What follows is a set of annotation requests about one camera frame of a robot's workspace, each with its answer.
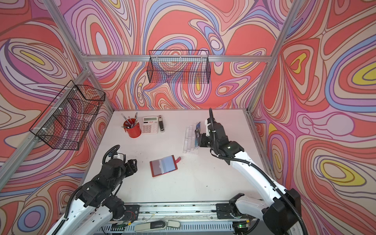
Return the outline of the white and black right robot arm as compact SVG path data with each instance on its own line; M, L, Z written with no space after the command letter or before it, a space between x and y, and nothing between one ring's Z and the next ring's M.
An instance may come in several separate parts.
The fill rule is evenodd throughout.
M230 213L235 216L250 215L263 221L274 235L307 235L303 221L301 196L295 190L287 190L272 179L235 141L229 141L224 127L209 110L205 122L206 132L201 135L200 146L210 149L212 156L224 160L244 176L257 190L261 199L246 197L239 193L230 201Z

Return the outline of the red leather card holder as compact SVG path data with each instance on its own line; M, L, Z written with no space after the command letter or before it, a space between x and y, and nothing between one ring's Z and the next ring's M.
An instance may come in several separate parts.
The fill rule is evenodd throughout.
M161 159L150 161L152 177L161 176L178 169L177 164L181 161L181 157L177 159L174 155L170 155Z

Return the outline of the dark grey credit card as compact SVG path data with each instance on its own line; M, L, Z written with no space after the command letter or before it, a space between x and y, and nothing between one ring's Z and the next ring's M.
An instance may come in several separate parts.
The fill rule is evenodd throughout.
M196 124L195 130L195 148L199 148L201 142L201 122Z

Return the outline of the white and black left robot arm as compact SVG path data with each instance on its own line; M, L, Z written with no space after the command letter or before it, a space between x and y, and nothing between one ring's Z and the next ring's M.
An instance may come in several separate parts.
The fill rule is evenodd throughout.
M123 179L137 172L137 160L126 160L119 145L102 158L99 174L78 187L70 196L66 210L48 235L92 235L111 220L126 215L124 202L116 196Z

